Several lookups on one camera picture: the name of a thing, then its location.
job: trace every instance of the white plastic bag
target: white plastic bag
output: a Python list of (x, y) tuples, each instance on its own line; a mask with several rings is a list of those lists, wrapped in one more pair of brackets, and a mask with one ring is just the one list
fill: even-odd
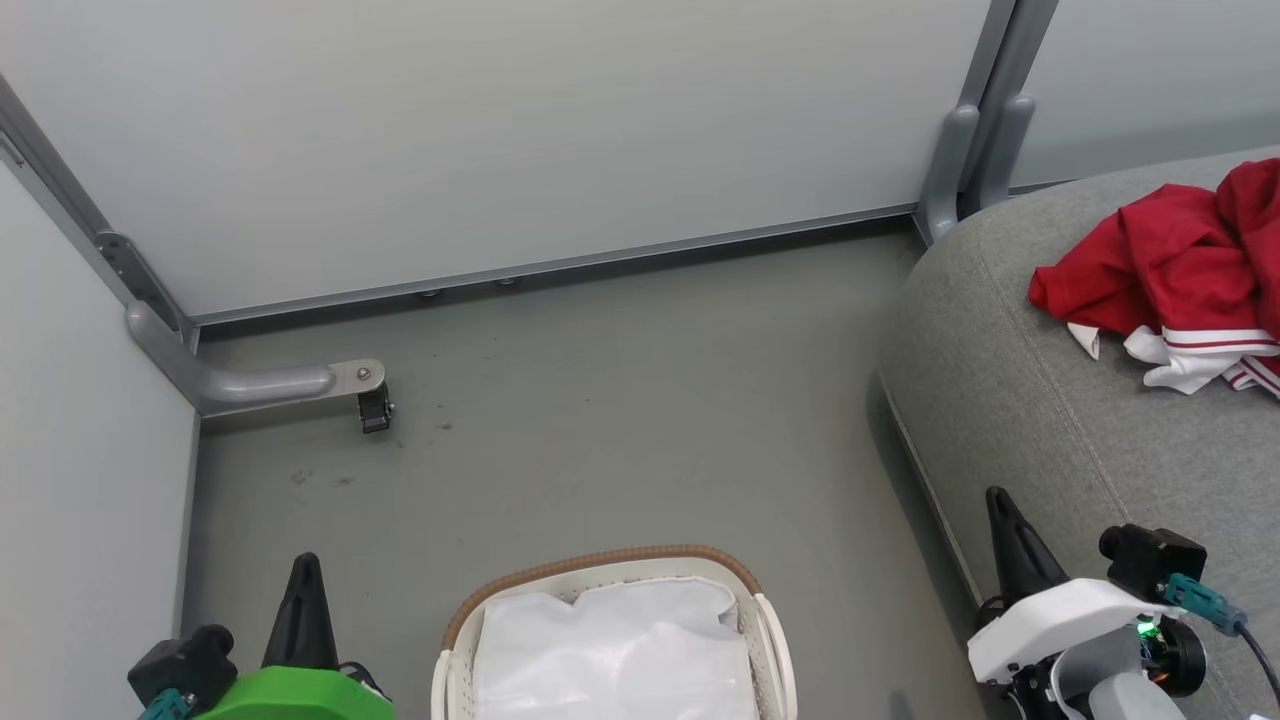
[(733, 594), (703, 578), (548, 594), (485, 609), (477, 720), (756, 720)]

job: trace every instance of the red and white jersey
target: red and white jersey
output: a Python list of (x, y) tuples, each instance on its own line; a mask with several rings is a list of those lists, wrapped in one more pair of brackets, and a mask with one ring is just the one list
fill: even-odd
[(1102, 220), (1052, 268), (1032, 304), (1097, 357), (1098, 331), (1157, 365), (1143, 382), (1192, 393), (1215, 377), (1280, 397), (1280, 159), (1217, 187), (1166, 184)]

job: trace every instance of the metal bracket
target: metal bracket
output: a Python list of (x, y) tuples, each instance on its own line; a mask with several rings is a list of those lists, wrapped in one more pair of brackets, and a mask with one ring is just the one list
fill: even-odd
[(974, 168), (969, 188), (961, 200), (965, 217), (1009, 200), (1009, 184), (1018, 165), (1018, 154), (1036, 114), (1036, 100), (1019, 95), (1005, 102), (987, 143), (987, 155)]
[(1009, 179), (1036, 111), (1036, 102), (1023, 95), (1023, 86), (1048, 32), (1057, 3), (1059, 0), (1019, 0), (1014, 5), (1009, 28), (991, 70), (991, 81), (978, 105), (982, 120), (961, 174), (964, 214), (1009, 199)]
[[(106, 259), (133, 297), (152, 305), (169, 328), (182, 333), (182, 338), (187, 340), (192, 331), (191, 320), (165, 292), (164, 284), (142, 260), (142, 255), (129, 238), (111, 229), (102, 211), (72, 174), (58, 149), (40, 129), (4, 77), (0, 77), (0, 147), (13, 158), (15, 165), (31, 168), (54, 201), (61, 205), (84, 237)], [(81, 249), (78, 241), (72, 240), (72, 242)], [(83, 249), (82, 252), (93, 265), (96, 259), (88, 255), (88, 250)], [(106, 273), (100, 266), (97, 269), (100, 273)]]
[[(224, 370), (192, 355), (150, 305), (129, 304), (125, 323), (133, 342), (205, 418), (262, 410), (278, 405), (330, 397), (379, 393), (384, 401), (383, 421), (362, 418), (365, 432), (390, 427), (392, 405), (385, 402), (387, 370), (378, 360), (348, 360), (330, 365), (298, 365), (269, 370)], [(365, 402), (361, 402), (365, 414)]]
[(960, 193), (960, 176), (969, 155), (973, 133), (978, 129), (978, 108), (960, 105), (942, 120), (942, 133), (933, 149), (929, 172), (924, 177), (924, 191), (916, 205), (915, 229), (925, 246), (942, 240), (957, 220), (956, 196)]
[(99, 254), (129, 288), (134, 300), (150, 305), (170, 329), (182, 334), (182, 340), (189, 340), (191, 320), (178, 310), (178, 304), (160, 284), (155, 273), (151, 272), (151, 266), (142, 259), (129, 238), (115, 231), (102, 231), (93, 240)]

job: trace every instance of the white stripe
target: white stripe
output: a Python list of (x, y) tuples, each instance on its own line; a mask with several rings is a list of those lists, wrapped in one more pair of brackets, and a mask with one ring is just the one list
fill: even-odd
[(1231, 345), (1211, 345), (1208, 347), (1170, 346), (1169, 352), (1174, 355), (1256, 355), (1258, 357), (1271, 357), (1280, 355), (1280, 346), (1252, 345), (1247, 341), (1240, 341)]
[(1222, 379), (1226, 380), (1226, 384), (1231, 386), (1235, 389), (1244, 389), (1247, 387), (1253, 387), (1256, 384), (1253, 380), (1253, 375), (1251, 375), (1249, 372), (1239, 363), (1222, 370)]
[(1252, 340), (1275, 341), (1267, 331), (1262, 328), (1252, 329), (1239, 329), (1239, 331), (1174, 331), (1170, 328), (1161, 328), (1165, 334), (1165, 340), (1171, 342), (1228, 342), (1238, 340), (1240, 342), (1248, 342)]
[(1254, 360), (1253, 357), (1249, 357), (1247, 355), (1244, 357), (1240, 357), (1240, 365), (1243, 365), (1244, 369), (1245, 369), (1245, 372), (1248, 372), (1251, 375), (1257, 375), (1260, 378), (1266, 378), (1266, 379), (1271, 380), (1272, 383), (1275, 383), (1274, 386), (1271, 386), (1271, 384), (1267, 384), (1267, 383), (1261, 382), (1261, 380), (1258, 382), (1258, 384), (1262, 386), (1263, 388), (1266, 388), (1267, 392), (1270, 392), (1271, 395), (1274, 395), (1276, 397), (1280, 397), (1280, 391), (1274, 389), (1274, 388), (1280, 387), (1280, 377), (1276, 377), (1276, 374), (1272, 373), (1271, 370), (1266, 369), (1266, 366), (1263, 366), (1262, 363), (1258, 363), (1257, 360)]

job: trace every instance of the red cloth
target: red cloth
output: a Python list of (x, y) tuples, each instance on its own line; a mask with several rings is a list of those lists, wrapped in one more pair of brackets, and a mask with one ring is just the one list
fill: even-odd
[[(1038, 268), (1028, 296), (1060, 320), (1125, 336), (1147, 325), (1171, 351), (1274, 355), (1280, 159), (1244, 163), (1216, 192), (1166, 184), (1121, 208), (1056, 266)], [(1275, 357), (1257, 360), (1280, 377)]]

